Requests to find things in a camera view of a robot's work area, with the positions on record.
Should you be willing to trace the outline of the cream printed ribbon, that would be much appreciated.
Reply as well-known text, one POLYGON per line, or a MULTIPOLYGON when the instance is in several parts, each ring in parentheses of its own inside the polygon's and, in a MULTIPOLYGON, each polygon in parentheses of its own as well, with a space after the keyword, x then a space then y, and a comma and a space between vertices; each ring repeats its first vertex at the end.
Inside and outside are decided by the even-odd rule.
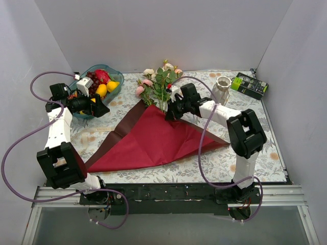
POLYGON ((81 155, 94 153, 99 149, 104 139, 115 127, 96 127, 83 129, 71 135, 71 142, 81 155))

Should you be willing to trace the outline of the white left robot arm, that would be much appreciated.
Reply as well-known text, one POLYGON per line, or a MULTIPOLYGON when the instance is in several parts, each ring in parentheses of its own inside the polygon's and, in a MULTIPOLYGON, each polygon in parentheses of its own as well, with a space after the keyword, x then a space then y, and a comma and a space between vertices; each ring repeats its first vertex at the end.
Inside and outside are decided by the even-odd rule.
POLYGON ((51 125, 37 161, 52 188, 74 188, 82 191, 87 200, 104 204, 109 200, 109 192, 100 177, 87 173, 84 161, 71 143, 71 122, 73 114, 80 111, 101 117, 110 110, 99 94, 89 96, 79 89, 71 92, 64 83, 51 85, 50 91, 52 96, 45 109, 51 125))

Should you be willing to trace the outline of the artificial pink flower bouquet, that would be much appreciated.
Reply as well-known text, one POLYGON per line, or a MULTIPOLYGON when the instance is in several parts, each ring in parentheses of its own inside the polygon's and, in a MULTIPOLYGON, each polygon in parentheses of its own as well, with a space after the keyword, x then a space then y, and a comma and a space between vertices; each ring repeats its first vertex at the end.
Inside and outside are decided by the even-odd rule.
POLYGON ((162 67, 156 70, 148 68, 143 71, 144 78, 138 79, 135 94, 147 107, 154 105, 165 112, 169 100, 166 90, 182 75, 183 71, 178 66, 164 60, 162 67))

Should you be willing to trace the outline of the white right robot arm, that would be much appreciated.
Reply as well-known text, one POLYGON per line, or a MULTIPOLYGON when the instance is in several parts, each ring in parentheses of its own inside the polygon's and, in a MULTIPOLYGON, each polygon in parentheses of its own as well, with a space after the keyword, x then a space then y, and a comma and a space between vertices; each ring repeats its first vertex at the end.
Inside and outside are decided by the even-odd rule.
POLYGON ((214 96, 201 97, 193 83, 181 87, 169 84, 166 120, 177 120, 191 113, 208 122, 213 121, 228 130, 230 145, 236 154, 236 168, 228 185, 209 183, 220 202, 242 203, 255 191, 254 169, 259 152, 267 141, 256 113, 247 109, 230 109, 216 102, 214 96))

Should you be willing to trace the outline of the dark red wrapping paper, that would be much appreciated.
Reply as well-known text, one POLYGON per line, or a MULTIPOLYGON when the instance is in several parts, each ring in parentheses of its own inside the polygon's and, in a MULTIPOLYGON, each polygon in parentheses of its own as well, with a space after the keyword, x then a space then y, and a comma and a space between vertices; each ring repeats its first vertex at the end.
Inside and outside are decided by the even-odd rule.
MULTIPOLYGON (((167 121, 157 107, 139 101, 86 162, 88 172, 156 167, 198 154, 202 129, 184 120, 167 121)), ((229 146, 206 132, 201 152, 229 146)))

